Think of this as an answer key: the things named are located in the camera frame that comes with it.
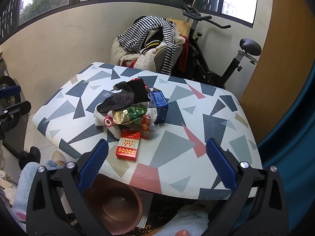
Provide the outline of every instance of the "exercise bike seat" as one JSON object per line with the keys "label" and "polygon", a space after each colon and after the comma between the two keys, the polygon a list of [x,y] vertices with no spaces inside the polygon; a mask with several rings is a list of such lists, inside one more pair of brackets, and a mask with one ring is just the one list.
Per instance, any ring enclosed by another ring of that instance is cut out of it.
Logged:
{"label": "exercise bike seat", "polygon": [[242,50],[244,50],[246,53],[252,55],[252,56],[260,56],[261,54],[261,47],[260,45],[248,38],[243,38],[239,42],[239,46]]}

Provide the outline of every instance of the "black and white striped shirt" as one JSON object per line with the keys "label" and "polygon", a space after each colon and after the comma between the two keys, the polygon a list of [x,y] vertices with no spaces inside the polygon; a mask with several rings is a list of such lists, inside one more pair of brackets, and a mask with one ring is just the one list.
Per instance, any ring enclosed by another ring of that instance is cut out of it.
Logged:
{"label": "black and white striped shirt", "polygon": [[175,24],[157,16],[146,16],[133,24],[125,33],[118,36],[118,42],[127,52],[140,53],[142,43],[150,29],[162,27],[167,51],[161,73],[170,75],[176,50]]}

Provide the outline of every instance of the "table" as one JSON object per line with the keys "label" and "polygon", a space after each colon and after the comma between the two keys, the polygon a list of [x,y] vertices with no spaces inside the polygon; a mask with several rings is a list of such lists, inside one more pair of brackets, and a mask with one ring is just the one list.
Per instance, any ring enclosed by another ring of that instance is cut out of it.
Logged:
{"label": "table", "polygon": [[[113,85],[140,77],[161,90],[169,103],[164,124],[140,140],[137,161],[115,156],[118,140],[105,126],[95,126],[93,112]],[[223,89],[133,68],[94,62],[63,85],[34,115],[33,123],[73,158],[104,138],[109,155],[100,173],[154,193],[191,199],[227,199],[207,154],[214,137],[223,150],[253,168],[262,168],[245,114],[235,96]]]}

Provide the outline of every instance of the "tiled floor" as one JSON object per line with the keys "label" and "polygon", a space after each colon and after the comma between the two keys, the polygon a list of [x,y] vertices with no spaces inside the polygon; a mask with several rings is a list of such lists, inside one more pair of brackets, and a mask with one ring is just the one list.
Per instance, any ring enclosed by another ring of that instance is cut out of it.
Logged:
{"label": "tiled floor", "polygon": [[61,152],[66,160],[74,161],[72,157],[61,151],[57,146],[51,143],[46,137],[44,137],[33,125],[32,118],[34,114],[28,117],[25,141],[24,141],[24,151],[29,152],[31,146],[36,146],[41,152],[41,164],[45,164],[46,161],[50,160],[54,151]]}

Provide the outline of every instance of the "wooden panel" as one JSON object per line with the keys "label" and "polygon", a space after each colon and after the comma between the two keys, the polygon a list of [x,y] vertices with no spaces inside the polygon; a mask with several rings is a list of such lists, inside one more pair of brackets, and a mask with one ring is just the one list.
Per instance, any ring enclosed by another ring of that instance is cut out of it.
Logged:
{"label": "wooden panel", "polygon": [[240,99],[256,142],[259,143],[291,107],[314,59],[315,17],[306,2],[273,0],[264,48]]}

